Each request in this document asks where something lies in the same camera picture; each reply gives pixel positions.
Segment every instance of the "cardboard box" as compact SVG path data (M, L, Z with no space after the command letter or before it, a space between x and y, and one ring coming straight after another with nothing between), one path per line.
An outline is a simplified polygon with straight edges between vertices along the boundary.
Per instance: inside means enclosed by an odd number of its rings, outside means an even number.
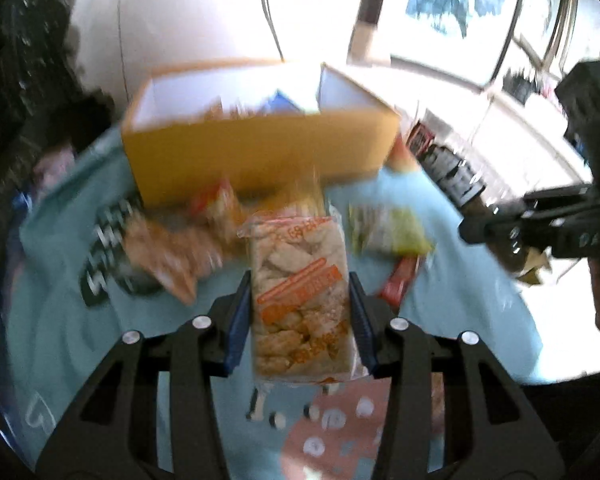
M221 98L257 108L277 90L308 113L200 121ZM333 68L231 60L163 70L129 108L122 140L146 206L188 200L226 176L236 191L315 173L334 182L376 172L396 132L394 110Z

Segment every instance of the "light blue tablecloth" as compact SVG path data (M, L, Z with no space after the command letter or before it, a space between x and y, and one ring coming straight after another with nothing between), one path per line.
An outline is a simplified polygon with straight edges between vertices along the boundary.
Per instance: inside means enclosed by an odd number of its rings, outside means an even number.
M14 284L7 340L24 428L21 444L31 463L81 384L124 331L154 336L176 330L206 312L216 297L234 292L247 268L246 261L235 261L200 283L193 306L183 306L166 292L132 296L109 279L108 300L88 308L80 276L96 237L98 214L134 189L119 130L113 128L81 156L68 178L36 206L21 229L26 263ZM401 314L435 335L456 337L474 330L514 377L529 376L541 349L531 315L489 251L468 247L459 239L458 213L426 175L383 170L372 180L330 187L326 195L343 213L349 203L411 207L436 250ZM349 268L358 273L367 292L381 287L394 264L388 258L349 256ZM246 414L253 409L255 388L250 359L248 343L234 374L212 382L232 476L296 480L303 479L302 474L329 470L336 478L368 478L388 385L355 381L330 396L318 386L267 385L260 389L265 399L261 413L251 414L263 420L249 420ZM317 418L303 415L309 404L314 405ZM158 405L158 452L160 464L168 468L165 381L160 382ZM269 422L273 414L278 414L274 426ZM334 446L340 447L339 454L330 452ZM335 463L333 456L339 456L341 463Z

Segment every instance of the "clear plastic snack bag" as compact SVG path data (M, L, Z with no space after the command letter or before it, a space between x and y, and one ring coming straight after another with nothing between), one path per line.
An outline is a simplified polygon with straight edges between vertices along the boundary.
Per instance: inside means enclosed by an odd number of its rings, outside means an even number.
M274 194L251 205L248 208L248 218L238 229L238 236L249 237L251 226L265 220L321 217L325 214L324 195L314 175L286 184Z
M356 366L344 233L332 217L252 226L253 359L264 379L341 382Z
M408 208L350 205L349 223L355 251L424 256L433 250L420 220Z
M198 280L224 263L220 245L205 228L171 232L140 214L130 218L123 247L132 266L151 274L184 304L196 300Z

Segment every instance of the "chip bag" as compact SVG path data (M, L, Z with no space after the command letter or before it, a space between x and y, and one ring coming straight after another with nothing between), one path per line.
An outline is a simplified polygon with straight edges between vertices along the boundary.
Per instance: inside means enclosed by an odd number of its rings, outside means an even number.
M189 213L192 218L205 221L227 247L249 237L251 226L257 222L325 214L324 197L315 179L289 184L264 200L243 206L225 178L194 196Z
M253 225L253 359L261 378L346 381L355 368L344 234L331 217Z
M170 232L136 214L122 241L132 266L144 269L184 304L196 300L198 280L222 267L224 257L206 229L190 226Z
M349 222L355 251L424 256L433 250L422 224L408 208L351 205Z

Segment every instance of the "open box flap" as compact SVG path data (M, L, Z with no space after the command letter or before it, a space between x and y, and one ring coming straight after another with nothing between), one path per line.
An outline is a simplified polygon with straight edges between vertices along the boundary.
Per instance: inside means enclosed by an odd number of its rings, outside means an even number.
M208 62L155 72L130 108L124 129L129 133L160 124L194 122L218 99L224 108L241 104L258 109L277 90L307 113L317 112L318 108L322 112L368 107L391 109L326 64Z

